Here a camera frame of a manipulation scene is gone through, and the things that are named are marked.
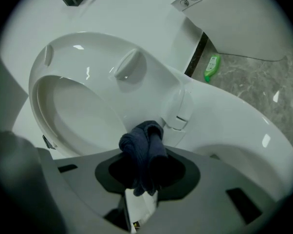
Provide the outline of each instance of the label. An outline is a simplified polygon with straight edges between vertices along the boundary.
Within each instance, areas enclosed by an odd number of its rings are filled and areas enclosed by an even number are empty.
[[[206,71],[210,71],[210,70],[213,70],[216,66],[216,60],[217,60],[217,57],[211,57],[209,63],[208,63],[208,66],[206,68]]]

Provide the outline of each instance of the gray floor tile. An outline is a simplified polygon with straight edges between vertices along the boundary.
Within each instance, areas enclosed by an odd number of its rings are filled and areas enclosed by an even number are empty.
[[[203,73],[216,49],[208,40],[192,75],[204,81]],[[293,47],[281,61],[220,55],[218,72],[210,85],[219,87],[251,104],[272,121],[293,146]]]

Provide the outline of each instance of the dark blue cloth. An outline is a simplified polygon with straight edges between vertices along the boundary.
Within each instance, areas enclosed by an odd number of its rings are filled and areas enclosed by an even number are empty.
[[[137,174],[133,182],[134,195],[140,196],[144,192],[154,195],[160,189],[153,178],[151,165],[160,165],[155,160],[167,159],[167,153],[162,143],[164,131],[153,120],[145,121],[136,126],[130,133],[124,134],[119,142],[119,148],[131,157]]]

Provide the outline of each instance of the white toilet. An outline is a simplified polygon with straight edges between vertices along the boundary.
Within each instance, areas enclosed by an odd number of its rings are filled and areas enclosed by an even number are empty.
[[[275,0],[174,0],[221,54],[281,60],[293,30]]]
[[[279,200],[293,190],[293,148],[255,108],[164,66],[139,46],[99,33],[48,44],[29,81],[35,118],[64,154],[118,147],[145,120],[164,128],[164,145],[216,155]]]

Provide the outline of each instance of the green cleaning product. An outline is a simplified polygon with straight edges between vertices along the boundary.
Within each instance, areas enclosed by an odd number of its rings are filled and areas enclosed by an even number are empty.
[[[204,72],[204,78],[206,82],[210,81],[210,77],[218,70],[219,66],[220,66],[220,56],[213,55]]]

